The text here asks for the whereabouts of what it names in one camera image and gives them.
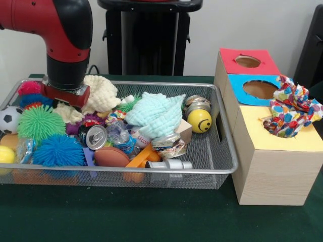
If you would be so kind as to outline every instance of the light blue knitted cloth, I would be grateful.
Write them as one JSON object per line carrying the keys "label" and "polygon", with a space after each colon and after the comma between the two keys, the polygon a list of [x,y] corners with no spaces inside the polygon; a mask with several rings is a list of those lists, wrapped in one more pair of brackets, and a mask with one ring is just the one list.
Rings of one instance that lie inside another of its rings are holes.
{"label": "light blue knitted cloth", "polygon": [[127,113],[130,125],[140,126],[140,133],[147,138],[171,135],[182,120],[182,103],[185,94],[176,97],[144,92],[142,99]]}

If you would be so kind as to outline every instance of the plastic bottle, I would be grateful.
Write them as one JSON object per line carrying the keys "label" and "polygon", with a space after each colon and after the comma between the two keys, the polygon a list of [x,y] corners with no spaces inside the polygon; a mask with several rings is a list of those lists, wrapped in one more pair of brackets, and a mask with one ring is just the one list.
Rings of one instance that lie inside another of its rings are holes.
{"label": "plastic bottle", "polygon": [[130,160],[140,153],[140,148],[134,139],[125,129],[122,121],[116,121],[106,128],[107,140],[114,144],[114,147],[122,150]]}

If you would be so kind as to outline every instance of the brown ball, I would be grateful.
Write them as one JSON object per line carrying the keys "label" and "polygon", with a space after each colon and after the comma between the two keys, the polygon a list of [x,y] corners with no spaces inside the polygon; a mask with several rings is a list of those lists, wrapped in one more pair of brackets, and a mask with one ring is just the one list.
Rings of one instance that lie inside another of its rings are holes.
{"label": "brown ball", "polygon": [[94,153],[95,163],[98,166],[126,167],[129,157],[121,150],[113,147],[104,147]]}

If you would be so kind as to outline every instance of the yellow ball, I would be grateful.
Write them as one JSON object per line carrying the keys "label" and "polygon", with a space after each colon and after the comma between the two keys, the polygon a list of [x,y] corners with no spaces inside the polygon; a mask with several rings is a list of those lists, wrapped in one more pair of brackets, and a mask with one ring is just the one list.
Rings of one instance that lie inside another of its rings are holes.
{"label": "yellow ball", "polygon": [[188,115],[187,122],[192,125],[192,131],[194,133],[202,134],[211,127],[212,118],[208,111],[196,109]]}
{"label": "yellow ball", "polygon": [[[0,163],[13,164],[15,163],[15,152],[7,146],[0,145]],[[0,168],[0,175],[6,175],[11,172],[12,169]]]}

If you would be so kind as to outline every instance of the wire basket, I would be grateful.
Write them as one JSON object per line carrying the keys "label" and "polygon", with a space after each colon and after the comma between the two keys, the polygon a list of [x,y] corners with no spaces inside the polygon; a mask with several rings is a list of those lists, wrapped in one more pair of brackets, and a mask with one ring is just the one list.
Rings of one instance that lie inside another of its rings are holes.
{"label": "wire basket", "polygon": [[[17,90],[24,81],[17,83],[1,106],[19,105]],[[187,154],[179,157],[190,161],[193,169],[152,169],[65,166],[43,167],[32,164],[0,164],[0,183],[69,185],[101,187],[140,187],[140,188],[186,188],[218,189],[228,174],[238,167],[237,154],[231,137],[225,108],[219,89],[210,84],[187,83],[148,83],[112,81],[118,88],[118,96],[144,91],[162,93],[168,97],[186,94],[200,95],[211,101],[212,126],[204,134],[192,135],[187,146]],[[140,183],[124,179],[127,172],[144,175]]]}

